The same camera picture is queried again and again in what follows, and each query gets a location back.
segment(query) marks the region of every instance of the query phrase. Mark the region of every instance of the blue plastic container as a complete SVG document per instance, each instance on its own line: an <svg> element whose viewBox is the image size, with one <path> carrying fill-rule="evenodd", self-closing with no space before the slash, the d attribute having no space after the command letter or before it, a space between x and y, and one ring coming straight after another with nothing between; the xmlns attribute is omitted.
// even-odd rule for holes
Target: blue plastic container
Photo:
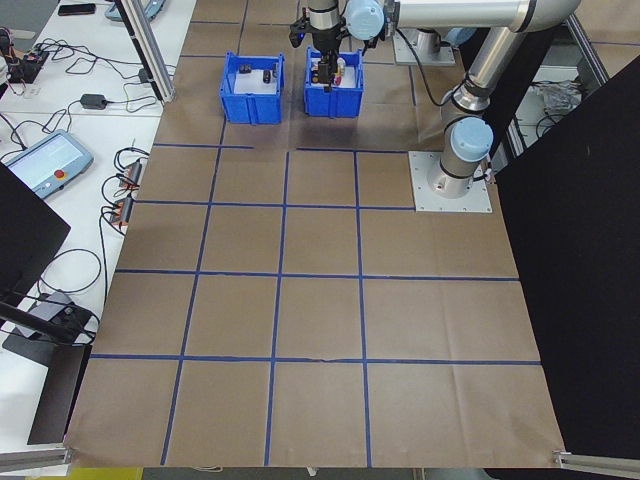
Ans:
<svg viewBox="0 0 640 480"><path fill-rule="evenodd" d="M240 65L250 65L252 70L272 70L277 65L275 94L234 92ZM284 55L277 57L241 57L227 52L224 73L220 83L220 100L227 120L232 123L274 124L282 121L282 89L284 87Z"/></svg>
<svg viewBox="0 0 640 480"><path fill-rule="evenodd" d="M364 67L362 50L353 53L341 53L347 67L355 67L355 88L332 88L325 92L324 88L311 83L311 65L314 59L320 58L320 52L307 48L307 71L304 80L304 111L312 117L349 117L360 114L362 94L364 93Z"/></svg>

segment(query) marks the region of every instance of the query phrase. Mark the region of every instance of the grid square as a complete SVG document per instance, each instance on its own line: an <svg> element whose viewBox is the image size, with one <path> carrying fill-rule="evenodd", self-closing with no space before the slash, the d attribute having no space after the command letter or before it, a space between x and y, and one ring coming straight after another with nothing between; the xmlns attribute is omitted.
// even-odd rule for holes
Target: grid square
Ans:
<svg viewBox="0 0 640 480"><path fill-rule="evenodd" d="M366 466L361 365L279 363L275 382L271 466Z"/></svg>
<svg viewBox="0 0 640 480"><path fill-rule="evenodd" d="M223 149L214 200L238 203L282 203L284 150Z"/></svg>
<svg viewBox="0 0 640 480"><path fill-rule="evenodd" d="M167 466L262 466L268 391L266 362L186 361Z"/></svg>
<svg viewBox="0 0 640 480"><path fill-rule="evenodd" d="M217 156L217 149L154 147L138 199L208 202Z"/></svg>
<svg viewBox="0 0 640 480"><path fill-rule="evenodd" d="M198 1L191 21L200 22L242 22L246 2Z"/></svg>
<svg viewBox="0 0 640 480"><path fill-rule="evenodd" d="M206 213L196 205L136 205L118 268L195 270Z"/></svg>
<svg viewBox="0 0 640 480"><path fill-rule="evenodd" d="M289 25L298 19L298 0L278 0L264 8L264 0L249 0L247 23Z"/></svg>
<svg viewBox="0 0 640 480"><path fill-rule="evenodd" d="M265 8L263 11L271 10L273 7ZM293 55L293 47L289 41L288 25L256 25L247 24L242 31L240 40L240 55L245 56L266 56L273 57L278 53L284 53L285 58Z"/></svg>
<svg viewBox="0 0 640 480"><path fill-rule="evenodd" d="M355 275L357 250L355 211L287 209L285 272Z"/></svg>
<svg viewBox="0 0 640 480"><path fill-rule="evenodd" d="M219 90L214 86L220 85L223 71L223 58L181 57L174 77L176 101L188 104L192 115L221 115ZM170 111L173 103L165 108Z"/></svg>
<svg viewBox="0 0 640 480"><path fill-rule="evenodd" d="M310 117L303 109L291 115L289 145L297 148L348 150L416 150L418 127L413 105L362 103L358 118Z"/></svg>
<svg viewBox="0 0 640 480"><path fill-rule="evenodd" d="M358 182L360 205L414 206L406 153L358 153Z"/></svg>
<svg viewBox="0 0 640 480"><path fill-rule="evenodd" d="M374 466L466 466L453 367L369 365L369 405Z"/></svg>
<svg viewBox="0 0 640 480"><path fill-rule="evenodd" d="M207 115L194 114L179 98L164 107L155 143L169 145L219 145L224 125L222 108Z"/></svg>
<svg viewBox="0 0 640 480"><path fill-rule="evenodd" d="M360 358L357 280L285 278L280 292L278 357Z"/></svg>
<svg viewBox="0 0 640 480"><path fill-rule="evenodd" d="M453 358L540 360L520 283L445 282L439 290Z"/></svg>
<svg viewBox="0 0 640 480"><path fill-rule="evenodd" d="M554 466L564 445L542 367L454 369L470 465Z"/></svg>
<svg viewBox="0 0 640 480"><path fill-rule="evenodd" d="M187 354L271 356L275 298L275 278L200 276Z"/></svg>
<svg viewBox="0 0 640 480"><path fill-rule="evenodd" d="M440 282L366 280L367 356L451 360Z"/></svg>
<svg viewBox="0 0 640 480"><path fill-rule="evenodd" d="M365 63L364 74L364 102L413 105L409 67Z"/></svg>
<svg viewBox="0 0 640 480"><path fill-rule="evenodd" d="M281 220L281 208L214 207L202 269L276 273Z"/></svg>
<svg viewBox="0 0 640 480"><path fill-rule="evenodd" d="M364 273L517 278L497 204L488 215L363 211Z"/></svg>
<svg viewBox="0 0 640 480"><path fill-rule="evenodd" d="M192 275L116 273L94 353L179 355Z"/></svg>
<svg viewBox="0 0 640 480"><path fill-rule="evenodd" d="M235 52L240 40L240 25L191 23L181 55L226 55Z"/></svg>
<svg viewBox="0 0 640 480"><path fill-rule="evenodd" d="M177 368L177 361L90 360L65 437L74 466L158 465Z"/></svg>
<svg viewBox="0 0 640 480"><path fill-rule="evenodd" d="M291 205L355 206L353 154L292 152L287 197Z"/></svg>

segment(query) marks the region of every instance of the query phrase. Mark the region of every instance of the robotic arm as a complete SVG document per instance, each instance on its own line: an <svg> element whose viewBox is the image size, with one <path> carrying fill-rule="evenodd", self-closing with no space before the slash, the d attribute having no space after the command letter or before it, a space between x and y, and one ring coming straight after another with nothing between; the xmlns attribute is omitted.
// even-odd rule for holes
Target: robotic arm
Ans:
<svg viewBox="0 0 640 480"><path fill-rule="evenodd" d="M363 40L366 47L375 47L378 38L384 40L399 27L491 28L462 83L441 109L447 147L444 161L433 169L430 185L441 196L457 198L468 190L486 153L478 150L461 155L451 145L457 142L468 147L468 139L477 140L482 148L487 142L491 145L491 129L477 117L489 106L491 94L525 35L560 24L581 0L348 0L344 14L340 14L338 0L308 1L308 14L305 10L291 25L290 39L298 47L307 33L312 35L322 56L319 81L329 88L337 72L340 42L349 35Z"/></svg>

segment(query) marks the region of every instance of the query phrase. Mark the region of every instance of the power adapter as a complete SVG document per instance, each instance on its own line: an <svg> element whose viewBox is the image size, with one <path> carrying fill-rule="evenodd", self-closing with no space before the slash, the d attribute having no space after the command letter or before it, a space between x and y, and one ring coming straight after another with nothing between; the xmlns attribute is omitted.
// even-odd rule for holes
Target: power adapter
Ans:
<svg viewBox="0 0 640 480"><path fill-rule="evenodd" d="M110 102L97 93L85 93L80 97L80 105L86 110L104 110Z"/></svg>
<svg viewBox="0 0 640 480"><path fill-rule="evenodd" d="M124 167L123 177L120 178L120 188L125 190L134 190L140 185L140 177L142 176L142 163L140 160Z"/></svg>

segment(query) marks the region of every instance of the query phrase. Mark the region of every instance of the black panel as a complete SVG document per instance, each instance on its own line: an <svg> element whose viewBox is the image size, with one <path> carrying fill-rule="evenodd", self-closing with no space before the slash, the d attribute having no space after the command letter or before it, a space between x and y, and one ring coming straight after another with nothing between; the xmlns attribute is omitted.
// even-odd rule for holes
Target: black panel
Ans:
<svg viewBox="0 0 640 480"><path fill-rule="evenodd" d="M90 353L90 346L55 347L28 445L62 442Z"/></svg>
<svg viewBox="0 0 640 480"><path fill-rule="evenodd" d="M16 306L51 262L70 227L0 164L0 301Z"/></svg>
<svg viewBox="0 0 640 480"><path fill-rule="evenodd" d="M558 422L581 455L640 458L639 78L640 58L497 177Z"/></svg>
<svg viewBox="0 0 640 480"><path fill-rule="evenodd" d="M491 105L483 115L484 120L494 132L491 155L504 140L507 128L515 117L559 28L561 27L528 33L491 95ZM488 33L488 29L479 29L471 40L460 47L465 70L471 67Z"/></svg>

